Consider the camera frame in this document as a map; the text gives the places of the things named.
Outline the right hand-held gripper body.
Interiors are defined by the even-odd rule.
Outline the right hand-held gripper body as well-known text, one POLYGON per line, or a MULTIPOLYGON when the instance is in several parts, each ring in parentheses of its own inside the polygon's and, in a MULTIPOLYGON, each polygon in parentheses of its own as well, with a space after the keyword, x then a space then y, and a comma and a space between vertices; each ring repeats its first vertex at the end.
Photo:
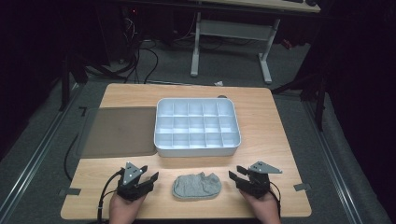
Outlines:
POLYGON ((269 174, 282 174, 282 171, 263 161, 256 161, 248 168, 247 179, 240 178, 239 188, 259 199, 271 191, 269 174))

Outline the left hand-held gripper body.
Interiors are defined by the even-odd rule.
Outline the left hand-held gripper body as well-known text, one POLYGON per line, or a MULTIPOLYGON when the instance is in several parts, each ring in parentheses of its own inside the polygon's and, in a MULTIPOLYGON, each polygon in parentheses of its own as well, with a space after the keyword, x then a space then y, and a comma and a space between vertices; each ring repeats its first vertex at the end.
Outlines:
POLYGON ((127 161, 125 168, 121 170, 117 194, 125 200, 135 201, 153 191, 154 183, 149 184, 148 180, 140 183, 140 177, 140 168, 127 161))

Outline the grey sock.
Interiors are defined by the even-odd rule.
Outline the grey sock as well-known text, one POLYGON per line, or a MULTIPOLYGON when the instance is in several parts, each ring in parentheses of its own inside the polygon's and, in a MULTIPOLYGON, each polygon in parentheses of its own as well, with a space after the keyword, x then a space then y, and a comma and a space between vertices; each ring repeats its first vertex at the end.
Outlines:
POLYGON ((205 173, 180 175, 172 186, 173 196, 180 200, 208 200, 217 197, 221 190, 219 177, 205 173))

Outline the white divided storage box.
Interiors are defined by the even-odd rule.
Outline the white divided storage box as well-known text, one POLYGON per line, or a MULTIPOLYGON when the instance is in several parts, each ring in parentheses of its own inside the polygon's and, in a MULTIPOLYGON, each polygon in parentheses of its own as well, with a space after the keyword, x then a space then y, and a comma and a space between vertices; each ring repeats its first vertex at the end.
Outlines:
POLYGON ((232 156, 241 145, 234 104, 228 98, 163 98, 153 140, 162 157, 232 156))

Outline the person's left hand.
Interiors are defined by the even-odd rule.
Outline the person's left hand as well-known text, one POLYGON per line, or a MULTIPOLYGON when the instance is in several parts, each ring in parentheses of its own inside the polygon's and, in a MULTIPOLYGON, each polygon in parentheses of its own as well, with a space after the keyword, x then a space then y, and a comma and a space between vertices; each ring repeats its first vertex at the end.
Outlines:
POLYGON ((109 204, 109 224, 132 224, 145 199, 146 197, 142 196, 131 202, 115 193, 109 204))

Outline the person's right hand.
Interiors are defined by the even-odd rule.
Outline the person's right hand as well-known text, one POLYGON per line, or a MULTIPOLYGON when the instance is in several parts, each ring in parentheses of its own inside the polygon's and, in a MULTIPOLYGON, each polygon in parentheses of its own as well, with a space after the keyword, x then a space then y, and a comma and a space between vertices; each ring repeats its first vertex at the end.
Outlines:
POLYGON ((242 190, 240 193, 261 224, 281 224, 276 198, 272 194, 266 193, 257 199, 242 190))

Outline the black stand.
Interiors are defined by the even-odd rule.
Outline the black stand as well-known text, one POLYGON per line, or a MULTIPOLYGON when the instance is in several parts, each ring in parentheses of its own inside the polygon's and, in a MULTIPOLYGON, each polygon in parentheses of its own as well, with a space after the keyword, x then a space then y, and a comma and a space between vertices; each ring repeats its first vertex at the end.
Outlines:
POLYGON ((308 75, 306 77, 297 78, 292 82, 282 85, 278 88, 271 90, 272 94, 280 94, 281 92, 299 89, 301 90, 300 99, 302 101, 316 101, 316 107, 314 112, 314 121, 317 128, 323 131, 323 111, 325 103, 325 92, 326 92, 327 77, 324 74, 316 73, 308 75))
POLYGON ((95 63, 92 60, 89 60, 82 55, 76 53, 68 53, 65 55, 62 61, 62 74, 61 74, 61 81, 62 81, 62 98, 61 98, 61 111, 65 111, 66 107, 70 102, 70 76, 73 76, 74 80, 77 84, 86 84, 88 82, 88 75, 85 72, 86 66, 93 67, 95 70, 100 72, 101 74, 116 78, 122 79, 116 72, 112 72, 102 65, 95 63))

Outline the white-legged desk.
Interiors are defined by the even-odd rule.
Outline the white-legged desk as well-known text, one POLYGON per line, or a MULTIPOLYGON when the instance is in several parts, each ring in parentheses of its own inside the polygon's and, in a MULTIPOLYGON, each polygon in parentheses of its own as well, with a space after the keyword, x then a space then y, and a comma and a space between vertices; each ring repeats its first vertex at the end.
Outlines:
MULTIPOLYGON (((198 7, 248 7, 251 9, 268 9, 274 12, 296 12, 319 14, 318 0, 191 0, 198 7)), ((263 41, 265 46, 258 54, 262 76, 266 84, 272 83, 267 57, 273 45, 280 18, 275 17, 272 24, 254 24, 253 22, 226 21, 224 19, 203 19, 202 14, 195 14, 194 49, 191 59, 191 76, 199 74, 200 39, 203 35, 228 37, 245 40, 263 41)))

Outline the metal floor rail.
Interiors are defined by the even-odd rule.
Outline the metal floor rail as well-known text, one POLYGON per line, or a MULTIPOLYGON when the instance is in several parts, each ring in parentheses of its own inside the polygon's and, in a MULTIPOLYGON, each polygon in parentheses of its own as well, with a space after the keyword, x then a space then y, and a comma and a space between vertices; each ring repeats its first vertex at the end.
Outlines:
POLYGON ((347 183, 336 163, 336 160, 330 149, 330 145, 325 137, 323 131, 318 128, 315 120, 315 112, 311 103, 302 102, 305 112, 309 117, 310 123, 314 128, 315 134, 320 144, 320 149, 323 154, 323 159, 327 167, 328 173, 332 179, 333 185, 337 192, 338 198, 344 208, 349 224, 363 224, 361 215, 352 198, 351 192, 347 183))
POLYGON ((82 86, 73 84, 69 90, 71 97, 65 105, 61 103, 61 86, 52 90, 50 97, 29 119, 27 127, 0 162, 0 224, 7 223, 34 178, 82 86))

